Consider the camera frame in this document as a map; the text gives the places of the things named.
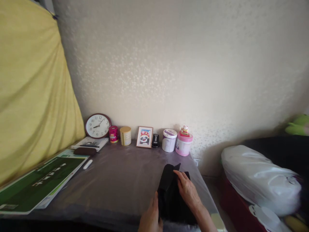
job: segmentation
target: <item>white plastic bag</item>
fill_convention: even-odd
[[[301,185],[293,177],[297,173],[274,165],[243,145],[225,148],[221,157],[228,180],[245,200],[267,207],[278,216],[299,208]]]

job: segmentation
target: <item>brown wallet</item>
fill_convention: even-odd
[[[93,156],[97,153],[97,150],[95,148],[77,148],[73,153],[75,155]]]

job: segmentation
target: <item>yellow fabric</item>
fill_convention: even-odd
[[[85,137],[57,21],[0,0],[0,185]]]

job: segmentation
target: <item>white marker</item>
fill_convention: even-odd
[[[91,163],[92,163],[92,159],[89,160],[89,161],[85,164],[85,166],[83,167],[83,169],[86,170],[86,169],[89,167],[89,165],[91,165]]]

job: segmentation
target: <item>white formula can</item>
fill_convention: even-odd
[[[177,132],[173,129],[163,131],[162,149],[166,152],[172,152],[175,149]]]

